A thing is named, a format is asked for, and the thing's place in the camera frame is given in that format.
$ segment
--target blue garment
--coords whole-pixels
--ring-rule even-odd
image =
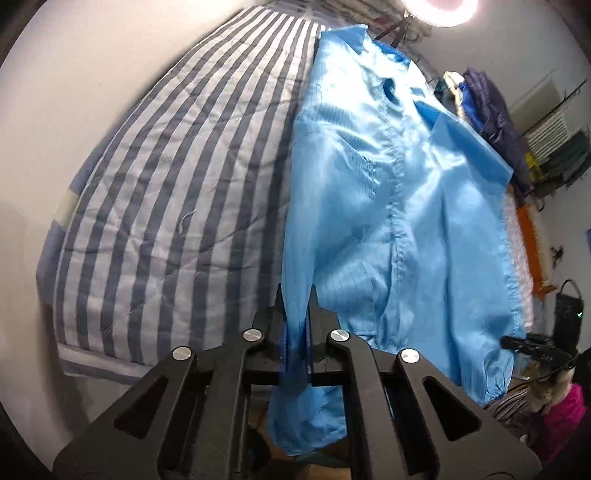
[[[511,169],[366,27],[324,31],[294,123],[282,289],[287,365],[267,422],[298,455],[346,435],[342,392],[307,385],[310,287],[342,328],[412,347],[476,401],[502,395],[523,335],[502,199]]]
[[[474,130],[480,133],[484,128],[484,123],[482,123],[482,120],[478,115],[476,105],[474,105],[474,98],[472,98],[472,92],[470,91],[470,88],[468,87],[466,82],[462,82],[460,84],[460,90],[462,91],[462,106],[464,107],[464,111],[466,112],[466,115],[472,122]]]

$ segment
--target pink cloth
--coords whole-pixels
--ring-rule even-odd
[[[534,452],[543,463],[552,461],[565,447],[586,412],[583,388],[573,384],[566,398],[542,416],[543,427]]]

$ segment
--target striped fabric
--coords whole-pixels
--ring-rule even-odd
[[[177,345],[218,346],[272,304],[291,129],[323,28],[244,10],[192,48],[105,144],[57,267],[64,370],[141,376],[129,366],[153,365]]]

